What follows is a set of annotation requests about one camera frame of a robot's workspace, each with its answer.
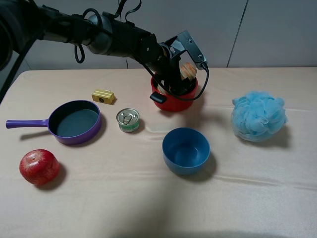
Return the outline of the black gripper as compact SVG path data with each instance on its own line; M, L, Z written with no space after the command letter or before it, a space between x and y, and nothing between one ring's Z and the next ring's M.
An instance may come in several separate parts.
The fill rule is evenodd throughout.
M145 64L160 80L168 82L169 92L177 96L188 93L188 77L180 76L179 63L160 44L145 46Z

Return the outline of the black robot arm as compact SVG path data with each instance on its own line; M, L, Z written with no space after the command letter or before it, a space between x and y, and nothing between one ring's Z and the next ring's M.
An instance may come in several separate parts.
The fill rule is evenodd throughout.
M131 22L120 22L117 14L98 13L89 8L82 14L67 15L32 0L3 0L0 3L0 66L5 68L13 52L18 53L1 88L2 97L36 40L74 45L75 59L85 59L84 47L97 55L128 57L140 63L163 89L173 95L189 91L190 80L181 75L180 57L167 44Z

